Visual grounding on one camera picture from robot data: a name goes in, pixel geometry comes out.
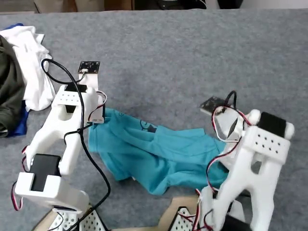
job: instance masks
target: clothing pile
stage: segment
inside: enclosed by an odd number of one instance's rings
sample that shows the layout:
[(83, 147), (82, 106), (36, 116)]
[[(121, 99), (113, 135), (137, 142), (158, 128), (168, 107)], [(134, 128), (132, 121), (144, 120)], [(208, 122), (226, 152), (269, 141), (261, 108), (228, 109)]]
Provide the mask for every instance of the clothing pile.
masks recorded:
[(24, 135), (29, 111), (47, 108), (55, 97), (40, 67), (41, 60), (51, 58), (43, 38), (22, 23), (0, 31), (0, 137)]

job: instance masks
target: black cable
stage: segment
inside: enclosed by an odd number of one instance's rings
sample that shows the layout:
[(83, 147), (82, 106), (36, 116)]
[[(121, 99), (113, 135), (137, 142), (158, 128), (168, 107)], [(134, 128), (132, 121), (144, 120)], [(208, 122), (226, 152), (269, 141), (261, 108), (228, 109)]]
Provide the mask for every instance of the black cable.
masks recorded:
[(62, 223), (63, 223), (63, 221), (64, 221), (64, 218), (63, 218), (63, 216), (62, 216), (59, 212), (57, 212), (57, 214), (59, 214), (59, 216), (62, 218), (61, 223), (60, 223), (57, 227), (52, 228), (52, 229), (47, 230), (47, 231), (53, 231), (53, 230), (56, 230), (57, 228), (59, 228), (59, 227), (62, 225)]
[(228, 96), (226, 97), (225, 102), (224, 102), (224, 106), (228, 106), (229, 100), (230, 100), (232, 95), (234, 95), (234, 97), (233, 97), (233, 108), (236, 110), (236, 98), (237, 98), (236, 96), (237, 96), (237, 94), (236, 94), (236, 91), (234, 91), (234, 90), (231, 91), (228, 94)]
[(56, 66), (58, 66), (59, 68), (61, 68), (64, 72), (67, 73), (67, 75), (70, 77), (70, 79), (72, 80), (73, 84), (74, 84), (74, 87), (78, 93), (78, 96), (80, 98), (80, 104), (81, 104), (81, 122), (80, 122), (80, 128), (83, 129), (84, 127), (84, 116), (85, 116), (85, 105), (83, 103), (83, 99), (82, 99), (82, 96), (81, 96), (81, 93), (80, 93), (80, 90), (78, 89), (78, 86), (77, 86), (77, 82), (76, 80), (74, 79), (74, 77), (72, 76), (72, 74), (64, 67), (62, 66), (60, 63), (52, 60), (52, 59), (43, 59), (42, 62), (41, 62), (41, 67), (43, 69), (43, 71), (45, 72), (45, 74), (53, 81), (55, 81), (56, 83), (60, 83), (60, 84), (69, 84), (70, 82), (63, 82), (63, 81), (59, 81), (59, 80), (56, 80), (55, 78), (53, 78), (44, 68), (44, 62), (49, 62), (49, 63), (52, 63), (52, 64), (55, 64)]
[(77, 82), (76, 80), (74, 79), (74, 77), (72, 76), (72, 74), (64, 67), (62, 66), (60, 63), (54, 61), (54, 60), (51, 60), (51, 59), (43, 59), (42, 62), (41, 62), (41, 66), (42, 66), (42, 69), (43, 71), (47, 74), (47, 76), (49, 78), (51, 78), (53, 81), (57, 82), (57, 83), (60, 83), (60, 84), (69, 84), (70, 82), (63, 82), (63, 81), (59, 81), (59, 80), (56, 80), (54, 79), (48, 72), (46, 72), (46, 70), (44, 69), (44, 62), (50, 62), (52, 64), (55, 64), (56, 66), (58, 66), (59, 68), (61, 68), (63, 71), (65, 71), (67, 73), (67, 75), (70, 77), (70, 79), (72, 80), (73, 84), (74, 84), (74, 87), (78, 93), (78, 96), (79, 96), (79, 99), (80, 99), (80, 104), (81, 104), (81, 124), (80, 124), (80, 128), (77, 129), (77, 131), (74, 131), (74, 132), (77, 132), (79, 135), (80, 135), (80, 140), (81, 140), (81, 145), (88, 157), (88, 159), (91, 161), (91, 163), (94, 165), (94, 167), (98, 170), (98, 172), (101, 174), (101, 176), (103, 177), (105, 183), (106, 183), (106, 186), (107, 186), (107, 193), (106, 195), (96, 204), (94, 205), (93, 207), (91, 207), (74, 225), (72, 225), (69, 229), (67, 229), (66, 231), (71, 231), (72, 229), (74, 229), (81, 221), (83, 221), (93, 210), (95, 210), (96, 208), (98, 208), (106, 199), (107, 197), (110, 195), (110, 192), (111, 192), (111, 187), (110, 187), (110, 183), (107, 179), (107, 177), (105, 176), (104, 172), (101, 170), (101, 168), (97, 165), (97, 163), (93, 160), (92, 156), (90, 155), (88, 149), (87, 149), (87, 146), (84, 142), (84, 137), (83, 137), (83, 131), (85, 129), (85, 126), (84, 126), (84, 113), (85, 113), (85, 109), (84, 109), (84, 102), (83, 102), (83, 99), (82, 99), (82, 96), (81, 96), (81, 92), (78, 88), (78, 85), (77, 85)]
[[(86, 126), (83, 128), (83, 130), (88, 129), (88, 128), (91, 127), (92, 125), (93, 125), (92, 123), (90, 123), (89, 125), (86, 125)], [(75, 133), (78, 133), (78, 130), (76, 130), (76, 131), (70, 131), (70, 132), (67, 132), (66, 134), (64, 134), (63, 141), (64, 141), (64, 144), (65, 144), (65, 145), (66, 145), (66, 140), (65, 140), (66, 136), (67, 136), (67, 135), (71, 135), (71, 134), (75, 134)]]

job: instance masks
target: perforated plate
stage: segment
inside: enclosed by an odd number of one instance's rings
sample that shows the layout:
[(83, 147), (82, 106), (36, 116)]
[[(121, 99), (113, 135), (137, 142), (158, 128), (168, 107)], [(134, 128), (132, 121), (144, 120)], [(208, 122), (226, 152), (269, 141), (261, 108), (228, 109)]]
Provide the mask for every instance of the perforated plate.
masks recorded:
[[(178, 212), (189, 216), (190, 213), (186, 207), (179, 207)], [(171, 224), (168, 231), (192, 231), (193, 224), (186, 220), (185, 218), (182, 218), (178, 213), (176, 213), (173, 223)]]
[(251, 126), (247, 129), (243, 142), (244, 147), (276, 159), (281, 164), (285, 163), (290, 147), (290, 141), (257, 126)]
[[(65, 231), (69, 229), (72, 225), (74, 225), (77, 221), (76, 215), (64, 212), (61, 212), (60, 214), (63, 216), (64, 220), (61, 226), (56, 228), (55, 231)], [(49, 230), (57, 227), (61, 223), (61, 221), (61, 216), (57, 215), (57, 217), (49, 227)], [(80, 223), (79, 231), (107, 231), (107, 229), (104, 228), (104, 225), (101, 222), (101, 219), (96, 213), (96, 211), (93, 211)]]
[(78, 93), (73, 91), (62, 91), (61, 93), (59, 92), (54, 99), (54, 103), (71, 106), (80, 105)]

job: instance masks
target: wire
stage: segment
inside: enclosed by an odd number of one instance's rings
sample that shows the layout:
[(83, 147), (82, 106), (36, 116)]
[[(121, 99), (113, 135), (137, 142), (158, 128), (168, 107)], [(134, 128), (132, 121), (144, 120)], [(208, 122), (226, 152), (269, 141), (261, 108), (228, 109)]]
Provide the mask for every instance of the wire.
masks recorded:
[(24, 164), (24, 162), (25, 162), (26, 159), (27, 159), (27, 157), (24, 156), (23, 159), (22, 159), (22, 161), (21, 161), (21, 164), (22, 164), (22, 166), (23, 166), (24, 172), (29, 172), (28, 170), (26, 170), (26, 167), (25, 167), (25, 164)]
[(221, 155), (218, 155), (218, 156), (214, 157), (214, 158), (208, 163), (208, 165), (207, 165), (207, 167), (206, 167), (206, 178), (207, 178), (207, 183), (208, 183), (208, 185), (212, 188), (213, 191), (217, 191), (217, 189), (213, 187), (213, 185), (211, 184), (211, 182), (210, 182), (210, 180), (209, 180), (209, 177), (208, 177), (208, 172), (209, 172), (210, 167), (211, 167), (212, 164), (215, 163), (219, 158), (224, 157), (224, 156), (229, 155), (230, 153), (232, 153), (232, 152), (235, 150), (235, 148), (237, 147), (237, 145), (240, 143), (240, 140), (241, 140), (241, 139), (242, 139), (242, 138), (240, 137), (240, 138), (239, 138), (239, 141), (234, 145), (234, 147), (233, 147), (230, 151), (228, 151), (228, 152), (226, 152), (226, 153), (224, 153), (224, 154), (221, 154)]
[(61, 223), (60, 223), (57, 227), (54, 227), (54, 228), (52, 228), (52, 229), (50, 229), (50, 230), (47, 230), (47, 231), (56, 230), (57, 228), (59, 228), (59, 227), (62, 225), (62, 223), (63, 223), (63, 221), (64, 221), (64, 218), (63, 218), (63, 216), (62, 216), (59, 212), (57, 212), (57, 214), (62, 218)]
[(103, 95), (105, 97), (105, 100), (103, 101), (101, 105), (97, 106), (97, 108), (89, 114), (88, 121), (90, 121), (92, 113), (95, 112), (97, 109), (103, 107), (105, 103), (107, 102), (107, 95), (105, 94), (105, 92), (98, 90), (96, 93)]
[(60, 84), (69, 84), (71, 82), (63, 82), (63, 81), (59, 81), (55, 78), (53, 78), (44, 68), (44, 62), (49, 62), (49, 63), (52, 63), (52, 64), (55, 64), (56, 66), (58, 66), (60, 69), (62, 69), (65, 73), (67, 73), (67, 75), (70, 77), (70, 79), (72, 80), (73, 84), (74, 84), (74, 87), (78, 93), (78, 96), (80, 98), (80, 104), (81, 104), (81, 121), (80, 121), (80, 128), (83, 132), (83, 127), (84, 127), (84, 116), (85, 116), (85, 105), (83, 103), (83, 98), (82, 98), (82, 95), (81, 95), (81, 92), (77, 86), (77, 82), (76, 80), (74, 79), (74, 77), (72, 76), (72, 74), (66, 69), (66, 67), (64, 67), (63, 65), (61, 65), (60, 63), (52, 60), (52, 59), (43, 59), (42, 62), (41, 62), (41, 67), (44, 71), (44, 73), (53, 81), (55, 81), (56, 83), (60, 83)]
[(88, 159), (91, 161), (91, 163), (94, 165), (94, 167), (98, 170), (98, 172), (101, 174), (101, 176), (103, 177), (105, 183), (106, 183), (106, 186), (107, 186), (107, 193), (105, 194), (105, 196), (96, 204), (94, 205), (93, 207), (91, 207), (87, 212), (85, 212), (85, 214), (74, 224), (72, 225), (69, 229), (67, 229), (66, 231), (71, 231), (73, 230), (80, 222), (82, 222), (92, 211), (94, 211), (96, 208), (98, 208), (106, 199), (107, 197), (110, 195), (110, 192), (111, 192), (111, 187), (110, 187), (110, 183), (106, 177), (106, 175), (104, 174), (104, 172), (101, 170), (101, 168), (97, 165), (97, 163), (93, 160), (92, 156), (90, 155), (88, 149), (87, 149), (87, 146), (85, 144), (85, 141), (84, 141), (84, 137), (83, 137), (83, 131), (85, 129), (84, 127), (84, 113), (85, 113), (85, 109), (84, 109), (84, 102), (83, 102), (83, 99), (82, 99), (82, 96), (81, 96), (81, 92), (77, 86), (77, 82), (76, 80), (74, 79), (74, 77), (72, 76), (72, 74), (64, 67), (62, 66), (61, 64), (59, 64), (58, 62), (54, 61), (54, 60), (51, 60), (51, 59), (43, 59), (42, 62), (41, 62), (41, 66), (43, 68), (43, 71), (47, 74), (47, 76), (49, 78), (51, 78), (53, 81), (57, 82), (57, 83), (60, 83), (60, 84), (68, 84), (68, 82), (63, 82), (63, 81), (59, 81), (59, 80), (56, 80), (54, 79), (48, 72), (46, 72), (46, 70), (44, 69), (44, 62), (50, 62), (50, 63), (53, 63), (55, 64), (56, 66), (58, 66), (59, 68), (61, 68), (63, 71), (65, 71), (67, 73), (67, 75), (70, 77), (70, 79), (72, 80), (73, 84), (74, 84), (74, 87), (79, 95), (79, 98), (80, 98), (80, 104), (81, 104), (81, 122), (80, 122), (80, 128), (77, 129), (77, 133), (80, 135), (80, 140), (81, 140), (81, 145), (88, 157)]
[(241, 112), (241, 111), (239, 111), (239, 110), (236, 110), (236, 109), (233, 108), (233, 107), (230, 107), (230, 106), (225, 105), (225, 106), (217, 106), (217, 107), (214, 109), (214, 111), (213, 111), (213, 113), (212, 113), (212, 119), (211, 119), (211, 121), (212, 121), (213, 129), (214, 129), (214, 131), (216, 132), (217, 138), (220, 139), (220, 140), (223, 141), (223, 142), (231, 142), (231, 143), (232, 143), (232, 142), (236, 142), (236, 143), (237, 143), (238, 140), (224, 140), (224, 139), (222, 139), (222, 138), (219, 136), (219, 133), (218, 133), (218, 130), (217, 130), (217, 126), (216, 126), (216, 122), (215, 122), (215, 114), (216, 114), (216, 111), (217, 111), (219, 108), (222, 108), (222, 109), (230, 108), (230, 109), (236, 111), (236, 112), (244, 119), (244, 122), (246, 122), (249, 126), (251, 126), (251, 123), (250, 123), (249, 120), (246, 118), (246, 116), (245, 116), (245, 114), (244, 114), (243, 112)]
[(215, 114), (216, 114), (216, 111), (219, 109), (219, 108), (224, 108), (224, 106), (219, 106), (219, 107), (216, 107), (216, 109), (214, 110), (214, 112), (212, 113), (212, 126), (213, 126), (213, 129), (214, 131), (216, 132), (216, 135), (217, 135), (217, 138), (223, 142), (227, 142), (227, 143), (237, 143), (238, 140), (224, 140), (222, 139), (220, 136), (219, 136), (219, 133), (218, 133), (218, 130), (217, 130), (217, 126), (216, 126), (216, 122), (215, 122)]
[(12, 200), (12, 203), (13, 203), (13, 207), (15, 209), (15, 211), (19, 211), (23, 208), (23, 205), (24, 205), (24, 198), (21, 197), (20, 198), (20, 201), (19, 201), (19, 205), (17, 204), (17, 200), (16, 200), (16, 197), (15, 197), (15, 194), (14, 194), (14, 188), (15, 188), (15, 185), (16, 185), (17, 181), (15, 181), (12, 185), (12, 189), (11, 189), (11, 200)]
[(196, 218), (193, 221), (192, 230), (195, 230), (196, 226), (198, 225), (199, 218), (200, 218), (200, 206), (199, 206), (199, 203), (198, 203), (197, 204), (197, 211), (196, 211)]
[(81, 80), (83, 80), (83, 78), (86, 76), (87, 72), (83, 72), (81, 79), (76, 80), (77, 83), (79, 83)]
[(186, 219), (186, 220), (188, 220), (189, 222), (193, 222), (192, 220), (190, 220), (190, 218), (193, 218), (193, 217), (195, 217), (195, 216), (185, 216), (185, 215), (183, 215), (182, 213), (180, 213), (180, 212), (178, 212), (178, 215), (180, 215), (182, 218), (184, 218), (184, 219)]
[(236, 110), (236, 100), (237, 100), (237, 94), (236, 91), (232, 90), (226, 97), (225, 102), (224, 102), (224, 106), (228, 106), (229, 105), (229, 100), (231, 98), (231, 96), (234, 95), (233, 97), (233, 108)]
[(206, 3), (203, 0), (199, 0), (200, 2), (202, 2), (204, 4), (204, 6), (206, 7)]
[[(83, 130), (88, 129), (88, 128), (91, 127), (92, 125), (93, 125), (92, 123), (90, 123), (89, 125), (86, 125), (86, 126), (83, 128)], [(65, 140), (65, 138), (66, 138), (68, 135), (75, 134), (75, 133), (78, 133), (78, 131), (77, 131), (77, 130), (76, 130), (76, 131), (70, 131), (70, 132), (67, 132), (66, 134), (64, 134), (63, 141), (64, 141), (64, 144), (65, 144), (65, 145), (66, 145), (66, 140)]]
[(211, 209), (210, 211), (208, 211), (208, 212), (204, 215), (204, 217), (203, 217), (204, 228), (207, 228), (207, 230), (209, 230), (209, 231), (212, 231), (213, 229), (212, 229), (212, 227), (210, 227), (210, 226), (206, 223), (205, 218), (206, 218), (206, 216), (209, 215), (211, 212), (213, 212), (213, 209)]

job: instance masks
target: cardboard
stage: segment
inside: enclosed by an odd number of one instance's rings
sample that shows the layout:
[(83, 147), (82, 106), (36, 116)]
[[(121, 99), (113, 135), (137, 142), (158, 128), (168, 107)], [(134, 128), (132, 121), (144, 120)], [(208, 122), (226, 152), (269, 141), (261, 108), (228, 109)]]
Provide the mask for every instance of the cardboard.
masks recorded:
[[(195, 213), (197, 209), (198, 196), (181, 196), (174, 197), (171, 201), (170, 206), (161, 216), (158, 225), (155, 227), (140, 227), (140, 228), (125, 228), (115, 229), (113, 231), (168, 231), (174, 216), (178, 210), (178, 207), (185, 206), (188, 208), (190, 213)], [(46, 231), (56, 218), (57, 214), (50, 211), (46, 216), (37, 224), (33, 231)]]

